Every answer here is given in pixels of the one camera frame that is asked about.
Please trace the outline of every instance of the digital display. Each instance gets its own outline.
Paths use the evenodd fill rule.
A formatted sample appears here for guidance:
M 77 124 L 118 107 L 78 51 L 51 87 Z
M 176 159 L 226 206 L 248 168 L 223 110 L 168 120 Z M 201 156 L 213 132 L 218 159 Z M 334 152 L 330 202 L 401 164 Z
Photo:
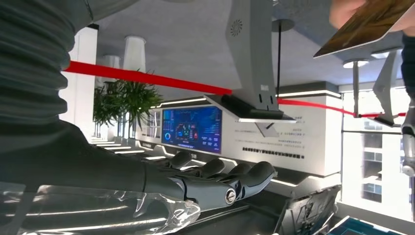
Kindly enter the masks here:
M 217 107 L 163 110 L 162 143 L 220 153 L 221 134 L 222 110 Z

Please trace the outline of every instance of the red barrier tape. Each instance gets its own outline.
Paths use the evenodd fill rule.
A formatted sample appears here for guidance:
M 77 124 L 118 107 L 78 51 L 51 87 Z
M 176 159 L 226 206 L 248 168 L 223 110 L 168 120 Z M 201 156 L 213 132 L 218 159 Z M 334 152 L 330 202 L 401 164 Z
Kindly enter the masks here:
M 73 73 L 80 73 L 86 75 L 93 75 L 93 76 L 100 76 L 100 77 L 109 77 L 109 78 L 116 78 L 122 79 L 126 81 L 133 81 L 133 82 L 142 82 L 160 86 L 167 86 L 167 87 L 174 87 L 180 89 L 186 89 L 190 91 L 197 91 L 197 92 L 204 92 L 204 93 L 211 93 L 211 94 L 232 94 L 232 90 L 225 89 L 221 87 L 215 87 L 210 85 L 205 85 L 196 82 L 188 82 L 179 79 L 163 77 L 159 75 L 147 74 L 137 71 L 130 71 L 130 70 L 121 70 L 121 69 L 114 69 L 106 66 L 100 65 L 92 65 L 92 64 L 85 64 L 76 61 L 70 62 L 70 67 L 65 70 L 66 72 L 73 72 Z M 341 112 L 343 114 L 353 115 L 353 112 L 346 111 L 344 109 L 339 109 L 323 104 L 307 102 L 307 101 L 298 101 L 298 100 L 289 100 L 289 99 L 278 99 L 279 104 L 285 105 L 298 105 L 298 106 L 307 106 L 307 107 L 315 107 L 321 109 L 330 109 L 337 112 Z M 381 114 L 362 114 L 360 117 L 362 118 L 376 118 Z M 404 117 L 406 113 L 400 113 L 398 116 Z
M 80 62 L 71 61 L 66 72 L 74 72 L 86 75 L 94 75 L 100 77 L 109 77 L 122 79 L 126 81 L 142 82 L 160 86 L 175 87 L 191 91 L 212 93 L 212 94 L 231 94 L 232 90 L 200 84 L 196 82 L 188 82 L 179 79 L 163 77 L 159 75 L 147 74 L 137 71 L 114 69 L 106 66 L 91 65 Z
M 315 108 L 322 108 L 322 109 L 330 109 L 330 110 L 334 110 L 334 111 L 337 111 L 337 112 L 341 112 L 343 114 L 348 114 L 348 115 L 354 116 L 353 112 L 349 112 L 349 111 L 346 111 L 344 109 L 339 109 L 339 108 L 335 108 L 335 107 L 331 107 L 331 106 L 327 106 L 327 105 L 323 105 L 323 104 L 307 102 L 307 101 L 289 100 L 289 99 L 277 99 L 277 100 L 278 100 L 278 104 L 298 105 L 298 106 L 307 106 L 307 107 L 315 107 Z M 360 117 L 361 118 L 377 118 L 380 115 L 381 114 L 361 114 Z M 404 116 L 406 116 L 406 113 L 399 113 L 398 116 L 399 117 L 404 117 Z

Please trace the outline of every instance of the speaker grille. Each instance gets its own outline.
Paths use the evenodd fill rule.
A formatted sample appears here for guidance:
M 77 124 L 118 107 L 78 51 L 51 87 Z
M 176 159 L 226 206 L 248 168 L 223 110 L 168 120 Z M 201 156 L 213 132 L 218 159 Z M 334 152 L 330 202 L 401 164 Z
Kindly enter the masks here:
M 235 20 L 231 25 L 231 35 L 233 37 L 238 36 L 242 31 L 242 26 L 243 26 L 242 20 L 240 19 Z

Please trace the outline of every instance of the green plant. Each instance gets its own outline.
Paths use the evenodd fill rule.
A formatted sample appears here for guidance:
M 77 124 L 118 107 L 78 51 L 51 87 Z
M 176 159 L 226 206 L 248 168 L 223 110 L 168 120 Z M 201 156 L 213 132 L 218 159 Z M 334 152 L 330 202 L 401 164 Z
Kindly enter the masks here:
M 124 80 L 107 82 L 105 87 L 95 89 L 93 119 L 99 125 L 112 125 L 112 120 L 129 113 L 130 126 L 137 121 L 142 130 L 141 120 L 146 120 L 151 107 L 161 101 L 154 85 Z
M 104 87 L 95 88 L 93 101 L 93 120 L 98 125 L 113 125 L 122 114 L 121 99 L 116 83 L 106 82 Z
M 129 113 L 128 122 L 130 125 L 137 121 L 142 130 L 141 120 L 147 119 L 151 107 L 159 105 L 162 96 L 158 94 L 154 85 L 124 80 L 117 82 L 119 83 L 120 96 L 123 97 L 121 101 L 123 114 Z

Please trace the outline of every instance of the clear plastic cover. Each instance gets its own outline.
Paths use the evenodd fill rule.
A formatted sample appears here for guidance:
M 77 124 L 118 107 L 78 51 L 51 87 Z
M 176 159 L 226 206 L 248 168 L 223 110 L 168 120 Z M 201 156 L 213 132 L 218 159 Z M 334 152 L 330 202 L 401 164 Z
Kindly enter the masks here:
M 197 204 L 159 193 L 60 186 L 23 192 L 0 183 L 0 235 L 162 235 L 200 215 Z

